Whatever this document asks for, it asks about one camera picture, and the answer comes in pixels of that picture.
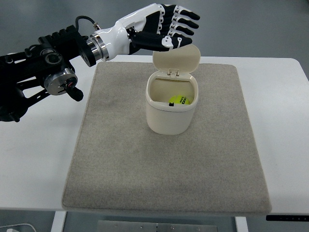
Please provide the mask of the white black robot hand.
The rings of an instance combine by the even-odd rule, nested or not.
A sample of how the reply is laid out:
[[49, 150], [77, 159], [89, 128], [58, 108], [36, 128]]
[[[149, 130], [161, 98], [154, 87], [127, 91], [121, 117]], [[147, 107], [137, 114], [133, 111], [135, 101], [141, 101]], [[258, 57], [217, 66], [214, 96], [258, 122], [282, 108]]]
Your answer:
[[199, 19], [182, 6], [153, 3], [98, 30], [95, 38], [105, 60], [141, 49], [165, 52], [191, 44]]

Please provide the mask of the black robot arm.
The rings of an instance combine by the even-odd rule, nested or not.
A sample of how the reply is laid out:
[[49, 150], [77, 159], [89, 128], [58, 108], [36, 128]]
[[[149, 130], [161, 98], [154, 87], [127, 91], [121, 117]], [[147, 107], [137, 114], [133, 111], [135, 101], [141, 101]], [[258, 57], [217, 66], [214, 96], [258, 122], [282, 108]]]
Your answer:
[[79, 33], [79, 20], [99, 25], [81, 15], [59, 32], [40, 37], [23, 52], [0, 57], [0, 119], [19, 122], [28, 108], [50, 95], [68, 94], [79, 102], [84, 95], [76, 85], [78, 78], [70, 60], [81, 56], [92, 67], [101, 59], [99, 49]]

